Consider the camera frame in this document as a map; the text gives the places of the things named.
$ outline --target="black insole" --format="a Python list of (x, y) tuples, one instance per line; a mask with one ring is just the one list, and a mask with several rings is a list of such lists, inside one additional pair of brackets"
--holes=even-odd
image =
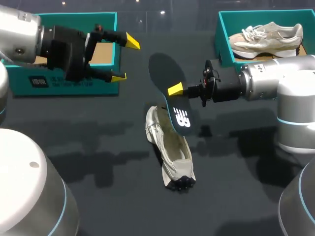
[(193, 134), (194, 124), (189, 99), (181, 95), (168, 96), (168, 88), (179, 82), (186, 85), (186, 78), (180, 66), (170, 56), (155, 53), (149, 59), (149, 74), (152, 82), (164, 95), (176, 132), (182, 136)]

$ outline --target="shoe upper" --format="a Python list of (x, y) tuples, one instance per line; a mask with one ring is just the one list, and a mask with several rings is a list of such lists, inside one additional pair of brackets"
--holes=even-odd
[(257, 52), (266, 49), (292, 50), (300, 46), (303, 39), (301, 24), (294, 27), (281, 27), (270, 22), (264, 26), (249, 26), (229, 37), (232, 49), (237, 51)]
[(192, 177), (193, 164), (188, 143), (174, 130), (168, 111), (157, 106), (150, 119), (152, 123), (148, 129), (162, 154), (165, 171), (173, 180), (182, 176)]

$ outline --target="logo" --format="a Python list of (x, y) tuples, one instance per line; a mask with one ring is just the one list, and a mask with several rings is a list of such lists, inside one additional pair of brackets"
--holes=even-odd
[(190, 121), (187, 117), (187, 112), (186, 111), (182, 111), (182, 110), (178, 110), (177, 108), (173, 108), (174, 112), (176, 114), (176, 120), (177, 123), (181, 126), (181, 127), (190, 127)]
[(33, 88), (48, 88), (48, 83), (45, 76), (29, 76), (29, 80), (31, 82), (31, 86)]

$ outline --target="black table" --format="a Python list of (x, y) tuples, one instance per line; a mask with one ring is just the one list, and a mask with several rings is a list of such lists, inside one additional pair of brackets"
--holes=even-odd
[(3, 126), (30, 136), (52, 160), (77, 200), (79, 236), (281, 236), (278, 200), (300, 168), (274, 148), (276, 102), (202, 108), (192, 100), (200, 131), (187, 140), (197, 182), (188, 193), (171, 192), (145, 136), (146, 111), (164, 102), (148, 59), (167, 53), (198, 82), (205, 60), (214, 58), (213, 34), (133, 36), (141, 51), (123, 49), (128, 78), (119, 97), (8, 101)]

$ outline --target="metal cylinder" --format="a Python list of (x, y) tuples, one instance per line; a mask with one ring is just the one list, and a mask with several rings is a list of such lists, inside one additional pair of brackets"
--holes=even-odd
[(0, 51), (13, 61), (34, 63), (40, 47), (40, 16), (0, 5)]
[(283, 191), (278, 208), (285, 236), (315, 235), (315, 158)]
[(315, 70), (315, 57), (307, 55), (245, 64), (239, 74), (240, 80), (246, 83), (244, 97), (249, 101), (275, 98), (279, 80), (298, 70)]
[(278, 142), (290, 153), (315, 153), (315, 72), (286, 75), (278, 86)]
[(5, 66), (0, 62), (0, 125), (5, 119), (9, 78)]
[(0, 129), (0, 235), (75, 236), (76, 201), (42, 149)]

